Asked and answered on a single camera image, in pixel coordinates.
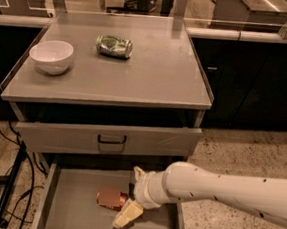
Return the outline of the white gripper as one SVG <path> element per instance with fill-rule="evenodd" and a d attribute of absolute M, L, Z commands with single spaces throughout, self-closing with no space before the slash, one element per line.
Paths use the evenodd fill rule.
<path fill-rule="evenodd" d="M 115 216 L 112 225 L 115 229 L 125 227 L 143 214 L 143 209 L 155 209 L 161 207 L 158 202 L 162 194 L 162 173 L 145 172 L 139 166 L 134 167 L 134 199 L 127 199 L 121 211 Z"/>

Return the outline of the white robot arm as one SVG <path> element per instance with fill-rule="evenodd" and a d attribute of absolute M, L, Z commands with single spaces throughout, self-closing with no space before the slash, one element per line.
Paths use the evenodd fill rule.
<path fill-rule="evenodd" d="M 134 168 L 134 198 L 113 220 L 120 229 L 146 209 L 164 204 L 214 200 L 287 228 L 287 179 L 212 173 L 187 162 L 175 162 L 160 172 Z"/>

